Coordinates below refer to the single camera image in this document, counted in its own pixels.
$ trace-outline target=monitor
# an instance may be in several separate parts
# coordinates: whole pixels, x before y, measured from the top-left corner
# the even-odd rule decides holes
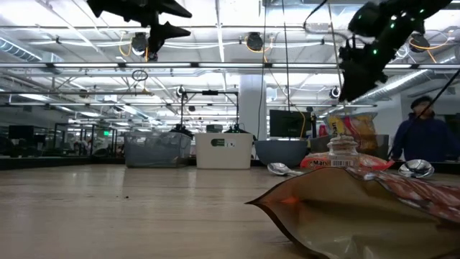
[[[311,130],[311,113],[302,112],[305,115],[305,126],[302,136]],[[300,137],[303,117],[300,112],[270,110],[270,137]]]

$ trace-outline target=wooden table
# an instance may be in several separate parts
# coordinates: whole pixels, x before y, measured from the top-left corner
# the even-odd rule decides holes
[[[1,258],[304,258],[244,205],[284,180],[264,168],[2,171]]]

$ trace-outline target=white pillar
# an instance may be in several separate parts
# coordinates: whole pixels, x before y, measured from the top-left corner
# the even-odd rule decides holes
[[[259,135],[258,140],[267,139],[267,91],[262,75],[241,75],[239,123],[241,129],[256,137]]]

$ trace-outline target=spoon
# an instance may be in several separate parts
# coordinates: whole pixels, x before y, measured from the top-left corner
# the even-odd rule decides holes
[[[292,171],[283,163],[270,163],[267,165],[267,169],[270,173],[273,173],[277,176],[300,176],[303,175],[302,172]]]

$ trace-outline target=gray bin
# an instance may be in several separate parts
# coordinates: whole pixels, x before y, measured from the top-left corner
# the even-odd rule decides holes
[[[188,164],[192,139],[177,132],[127,132],[124,157],[128,168],[176,168]]]

